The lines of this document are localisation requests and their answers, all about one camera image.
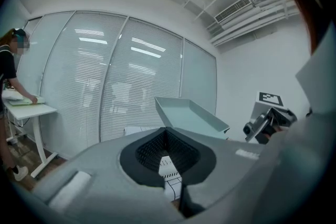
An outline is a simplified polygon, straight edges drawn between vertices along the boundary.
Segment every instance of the person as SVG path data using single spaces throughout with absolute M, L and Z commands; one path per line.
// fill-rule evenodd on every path
M 20 94 L 29 98 L 32 103 L 37 103 L 37 98 L 27 92 L 16 78 L 13 54 L 22 55 L 28 47 L 28 37 L 22 29 L 11 29 L 0 39 L 0 94 L 2 94 L 3 82 L 7 79 Z M 2 99 L 0 100 L 0 156 L 1 162 L 13 171 L 15 180 L 21 181 L 28 174 L 28 168 L 16 165 L 9 151 Z

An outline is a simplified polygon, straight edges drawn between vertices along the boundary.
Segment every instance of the table top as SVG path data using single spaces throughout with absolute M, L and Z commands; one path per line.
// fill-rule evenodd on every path
M 56 112 L 57 109 L 51 108 L 45 104 L 31 104 L 31 105 L 19 105 L 19 106 L 12 106 L 8 100 L 2 100 L 4 105 L 10 111 L 10 113 L 16 118 L 17 120 L 24 120 L 27 118 L 32 118 L 35 116 L 41 116 L 49 113 Z

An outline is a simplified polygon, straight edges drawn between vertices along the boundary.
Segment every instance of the wooden floor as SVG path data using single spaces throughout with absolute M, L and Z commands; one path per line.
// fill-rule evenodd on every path
M 6 133 L 9 134 L 8 126 L 6 126 Z M 49 174 L 51 171 L 56 169 L 58 166 L 66 162 L 65 159 L 57 157 L 54 158 L 39 174 L 37 177 L 32 178 L 30 174 L 35 170 L 40 164 L 41 159 L 38 155 L 36 144 L 25 136 L 21 136 L 16 144 L 9 146 L 10 152 L 12 153 L 15 163 L 20 166 L 27 166 L 29 173 L 20 182 L 17 182 L 14 178 L 13 172 L 8 169 L 6 174 L 10 181 L 17 182 L 25 189 L 31 191 L 37 182 L 41 180 L 44 176 Z M 50 156 L 51 153 L 44 150 L 46 157 Z

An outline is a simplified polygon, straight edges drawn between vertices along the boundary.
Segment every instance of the teal tray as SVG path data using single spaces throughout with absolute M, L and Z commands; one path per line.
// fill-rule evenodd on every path
M 189 99 L 155 97 L 155 106 L 166 127 L 227 139 L 229 125 Z

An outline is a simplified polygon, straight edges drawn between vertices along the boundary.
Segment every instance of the textured black pad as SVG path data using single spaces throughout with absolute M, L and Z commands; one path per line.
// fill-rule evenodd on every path
M 216 165 L 216 156 L 210 148 L 169 127 L 126 146 L 121 151 L 120 164 L 138 184 L 164 187 L 159 168 L 166 151 L 184 186 L 203 182 Z

